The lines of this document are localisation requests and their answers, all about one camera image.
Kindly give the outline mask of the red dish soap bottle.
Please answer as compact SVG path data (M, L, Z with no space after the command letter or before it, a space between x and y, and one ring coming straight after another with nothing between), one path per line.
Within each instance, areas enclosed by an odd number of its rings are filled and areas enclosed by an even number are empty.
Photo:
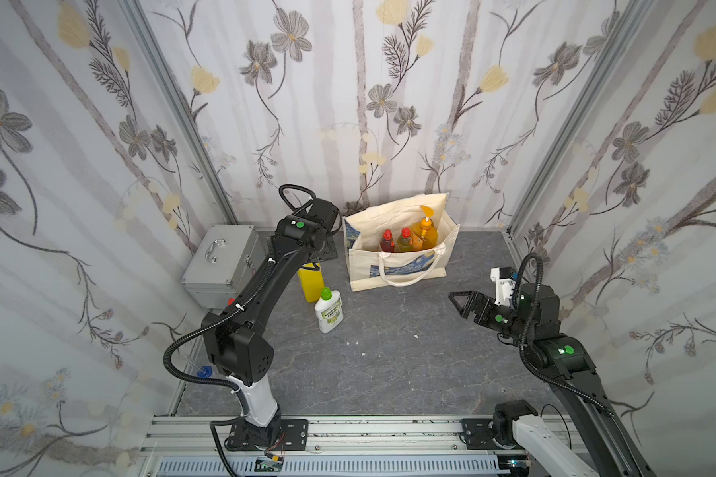
M385 230L383 232L382 238L380 240L380 248L382 252L387 252L388 254L395 252L395 242L391 230Z

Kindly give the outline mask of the large yellow pump soap bottle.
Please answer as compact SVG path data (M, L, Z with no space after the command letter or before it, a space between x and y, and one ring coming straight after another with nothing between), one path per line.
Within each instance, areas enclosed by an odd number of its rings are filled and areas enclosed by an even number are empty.
M308 303L318 302L324 289L324 279L320 265L311 262L301 266L298 270L298 279L300 280L305 300Z

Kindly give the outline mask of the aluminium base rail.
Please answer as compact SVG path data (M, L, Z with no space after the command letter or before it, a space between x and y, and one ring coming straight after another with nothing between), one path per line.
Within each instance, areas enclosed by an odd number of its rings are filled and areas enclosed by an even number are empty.
M218 417L157 417L140 476L638 476L648 467L592 459L564 415L290 417L271 444Z

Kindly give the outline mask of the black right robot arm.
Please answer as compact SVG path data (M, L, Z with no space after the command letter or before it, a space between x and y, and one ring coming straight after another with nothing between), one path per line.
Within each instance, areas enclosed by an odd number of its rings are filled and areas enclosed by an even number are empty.
M524 367L558 396L576 425L601 476L652 476L607 398L592 358L575 338L560 331L560 299L538 282L531 292L516 284L501 303L477 291L451 292L462 318L511 341Z

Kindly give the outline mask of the yellow-green dish soap red cap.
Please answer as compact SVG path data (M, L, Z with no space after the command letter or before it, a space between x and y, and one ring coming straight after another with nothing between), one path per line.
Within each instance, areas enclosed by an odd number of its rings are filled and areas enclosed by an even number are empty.
M396 242L397 252L413 252L413 235L410 228L403 228Z

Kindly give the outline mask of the small blue object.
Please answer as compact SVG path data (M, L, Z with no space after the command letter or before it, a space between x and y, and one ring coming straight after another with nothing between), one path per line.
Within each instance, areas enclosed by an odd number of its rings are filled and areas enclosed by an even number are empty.
M196 372L196 376L200 379L210 379L213 377L213 369L211 366L202 366Z

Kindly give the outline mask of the silver metal case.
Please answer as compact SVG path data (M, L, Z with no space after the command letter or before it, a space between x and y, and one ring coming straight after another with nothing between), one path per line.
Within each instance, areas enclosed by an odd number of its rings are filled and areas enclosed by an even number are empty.
M216 224L208 228L181 283L201 307L222 309L243 291L266 255L253 226Z

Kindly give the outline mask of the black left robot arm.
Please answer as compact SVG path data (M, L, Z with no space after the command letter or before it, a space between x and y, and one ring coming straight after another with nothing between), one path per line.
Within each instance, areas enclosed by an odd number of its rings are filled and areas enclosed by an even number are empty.
M314 261L341 225L338 212L310 210L282 219L270 237L264 266L234 303L219 315L207 314L199 329L177 339L164 352L163 366L176 379L236 394L246 444L271 448L282 434L280 405L272 396L268 377L274 348L264 338L270 315L296 272ZM204 340L220 378L197 378L173 364L178 349L197 338Z

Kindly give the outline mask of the white bottle green cap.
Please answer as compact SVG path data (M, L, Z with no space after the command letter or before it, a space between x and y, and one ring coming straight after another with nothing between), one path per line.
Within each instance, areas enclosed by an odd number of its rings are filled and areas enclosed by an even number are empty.
M329 287L322 288L314 311L320 332L331 332L344 319L340 292Z

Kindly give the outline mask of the cream starry night tote bag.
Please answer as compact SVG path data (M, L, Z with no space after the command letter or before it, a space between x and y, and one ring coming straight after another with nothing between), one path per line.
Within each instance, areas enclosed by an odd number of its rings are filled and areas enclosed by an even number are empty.
M446 265L459 235L446 211L446 194L417 195L370 207L345 219L345 259L354 292L380 287L409 287L425 279L447 275ZM433 248L411 252L384 252L380 240L386 231L399 238L403 228L430 218L438 233Z

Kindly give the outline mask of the orange pump soap bottle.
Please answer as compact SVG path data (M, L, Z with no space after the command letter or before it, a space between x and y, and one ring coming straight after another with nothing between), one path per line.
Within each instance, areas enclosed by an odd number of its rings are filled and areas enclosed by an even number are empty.
M420 209L424 214L423 218L411 226L411 247L414 252L431 250L438 244L438 231L433 221L434 211L427 206L421 206Z

